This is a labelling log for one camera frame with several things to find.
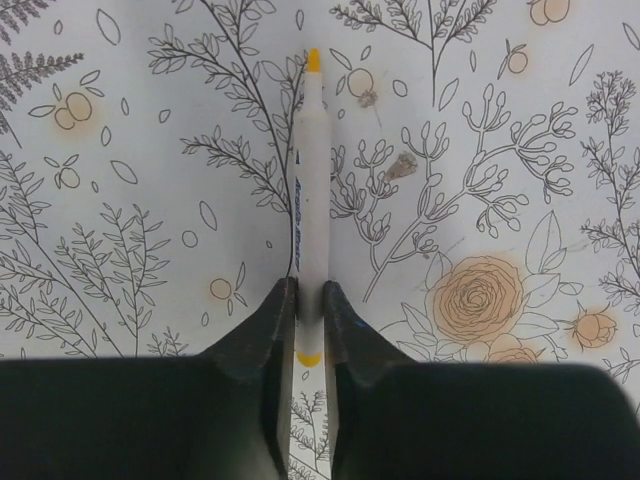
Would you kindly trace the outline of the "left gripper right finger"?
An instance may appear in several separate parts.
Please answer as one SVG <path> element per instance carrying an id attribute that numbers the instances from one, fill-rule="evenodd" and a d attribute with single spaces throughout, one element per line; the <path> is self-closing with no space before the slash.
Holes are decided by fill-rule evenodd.
<path id="1" fill-rule="evenodd" d="M 639 423 L 580 364 L 418 362 L 324 288 L 335 479 L 635 479 Z"/>

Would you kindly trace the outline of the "thin yellow pen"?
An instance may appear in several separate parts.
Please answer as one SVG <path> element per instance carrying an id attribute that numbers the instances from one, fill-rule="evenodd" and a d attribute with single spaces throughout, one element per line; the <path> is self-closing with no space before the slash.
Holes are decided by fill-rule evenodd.
<path id="1" fill-rule="evenodd" d="M 296 358 L 313 368 L 324 347 L 323 288 L 329 276 L 331 128 L 324 107 L 320 53 L 310 50 L 303 104 L 294 117 L 294 266 Z"/>

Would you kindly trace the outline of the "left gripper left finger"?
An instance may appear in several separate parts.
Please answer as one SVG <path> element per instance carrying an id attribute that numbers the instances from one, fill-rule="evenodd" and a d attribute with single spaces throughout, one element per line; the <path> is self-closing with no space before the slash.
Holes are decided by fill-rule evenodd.
<path id="1" fill-rule="evenodd" d="M 5 479 L 283 479 L 296 283 L 194 356 L 5 360 Z"/>

